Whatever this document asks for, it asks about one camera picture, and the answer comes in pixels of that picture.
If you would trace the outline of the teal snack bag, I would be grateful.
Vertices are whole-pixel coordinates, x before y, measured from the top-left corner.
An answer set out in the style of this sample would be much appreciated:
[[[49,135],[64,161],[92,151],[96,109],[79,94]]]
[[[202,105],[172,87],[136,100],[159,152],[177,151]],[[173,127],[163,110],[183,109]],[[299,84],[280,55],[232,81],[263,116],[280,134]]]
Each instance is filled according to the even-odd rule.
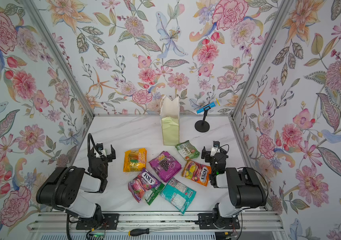
[[[172,204],[181,214],[184,214],[192,201],[196,191],[180,181],[172,178],[161,192],[161,197]]]

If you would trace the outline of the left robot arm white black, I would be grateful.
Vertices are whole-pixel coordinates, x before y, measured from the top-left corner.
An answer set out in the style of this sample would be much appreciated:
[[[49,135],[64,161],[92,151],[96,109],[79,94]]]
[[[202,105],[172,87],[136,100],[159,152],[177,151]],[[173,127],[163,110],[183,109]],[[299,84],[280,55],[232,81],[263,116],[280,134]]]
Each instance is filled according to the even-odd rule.
[[[95,228],[106,222],[101,206],[81,196],[79,191],[93,194],[105,191],[109,163],[116,159],[116,151],[111,147],[107,154],[103,144],[96,144],[91,134],[87,138],[87,151],[88,169],[75,166],[56,168],[38,189],[36,201]]]

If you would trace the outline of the orange Fox's candy bag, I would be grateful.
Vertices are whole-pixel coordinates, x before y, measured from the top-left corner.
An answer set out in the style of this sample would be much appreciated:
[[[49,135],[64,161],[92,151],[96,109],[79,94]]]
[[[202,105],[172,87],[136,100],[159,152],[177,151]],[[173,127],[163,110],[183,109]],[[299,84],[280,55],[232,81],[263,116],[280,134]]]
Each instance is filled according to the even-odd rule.
[[[209,182],[210,174],[210,166],[188,160],[182,170],[181,176],[206,187]]]

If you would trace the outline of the small green snack packet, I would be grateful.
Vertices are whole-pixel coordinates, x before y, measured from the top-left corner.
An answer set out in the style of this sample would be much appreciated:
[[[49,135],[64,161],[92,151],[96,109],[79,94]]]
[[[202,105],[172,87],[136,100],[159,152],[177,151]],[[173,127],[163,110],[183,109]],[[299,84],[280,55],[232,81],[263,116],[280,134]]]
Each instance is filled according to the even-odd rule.
[[[185,161],[196,159],[200,155],[200,152],[190,143],[190,141],[180,143],[176,145],[175,148]]]

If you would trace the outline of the purple Fox's berries bag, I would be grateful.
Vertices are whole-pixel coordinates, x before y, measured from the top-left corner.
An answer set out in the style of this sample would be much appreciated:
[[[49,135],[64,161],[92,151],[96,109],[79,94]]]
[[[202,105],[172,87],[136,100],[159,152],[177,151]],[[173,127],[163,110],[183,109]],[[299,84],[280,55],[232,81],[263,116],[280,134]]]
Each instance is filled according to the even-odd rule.
[[[137,177],[128,183],[128,190],[139,203],[147,191],[159,187],[160,184],[161,182],[156,177],[143,168]]]

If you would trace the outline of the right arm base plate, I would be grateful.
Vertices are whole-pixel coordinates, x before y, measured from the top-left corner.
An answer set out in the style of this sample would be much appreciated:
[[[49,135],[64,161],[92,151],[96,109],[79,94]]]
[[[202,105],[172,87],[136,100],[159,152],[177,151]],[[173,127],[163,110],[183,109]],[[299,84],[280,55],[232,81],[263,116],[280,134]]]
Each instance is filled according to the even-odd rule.
[[[195,222],[201,230],[239,230],[238,217],[224,218],[213,213],[199,213]]]

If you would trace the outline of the paper bag white green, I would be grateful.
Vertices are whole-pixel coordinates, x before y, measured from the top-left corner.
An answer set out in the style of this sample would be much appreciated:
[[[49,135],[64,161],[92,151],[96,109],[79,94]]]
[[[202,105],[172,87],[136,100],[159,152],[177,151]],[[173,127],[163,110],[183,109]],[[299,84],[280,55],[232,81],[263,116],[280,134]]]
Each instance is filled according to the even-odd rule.
[[[179,144],[179,97],[171,99],[164,96],[161,100],[161,128],[164,146]]]

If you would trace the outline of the purple magenta snack bag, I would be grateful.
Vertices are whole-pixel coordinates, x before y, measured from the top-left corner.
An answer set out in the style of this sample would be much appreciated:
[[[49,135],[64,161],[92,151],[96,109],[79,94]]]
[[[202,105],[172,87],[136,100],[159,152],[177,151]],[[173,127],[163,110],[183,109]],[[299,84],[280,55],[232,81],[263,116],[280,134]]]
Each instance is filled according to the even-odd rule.
[[[171,180],[181,170],[181,164],[166,151],[162,151],[156,158],[149,161],[149,164],[165,183]]]

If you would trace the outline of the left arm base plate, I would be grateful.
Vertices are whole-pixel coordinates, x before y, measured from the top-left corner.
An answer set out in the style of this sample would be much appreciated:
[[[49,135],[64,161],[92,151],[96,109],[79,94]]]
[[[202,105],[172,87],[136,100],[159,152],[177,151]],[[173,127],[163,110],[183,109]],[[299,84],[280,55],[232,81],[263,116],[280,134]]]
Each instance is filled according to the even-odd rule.
[[[102,214],[89,219],[79,218],[76,230],[116,230],[119,216],[119,214]]]

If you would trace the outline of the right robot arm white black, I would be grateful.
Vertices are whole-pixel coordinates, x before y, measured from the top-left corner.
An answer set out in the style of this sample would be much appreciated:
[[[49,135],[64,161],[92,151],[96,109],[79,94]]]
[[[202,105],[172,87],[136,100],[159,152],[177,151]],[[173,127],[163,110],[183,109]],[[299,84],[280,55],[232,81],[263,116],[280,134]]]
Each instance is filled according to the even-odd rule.
[[[228,151],[213,147],[210,151],[203,149],[201,158],[210,165],[212,172],[208,175],[211,186],[226,189],[228,195],[216,203],[211,213],[198,214],[199,228],[239,229],[238,215],[248,209],[256,209],[266,204],[267,194],[252,168],[229,168],[226,166]]]

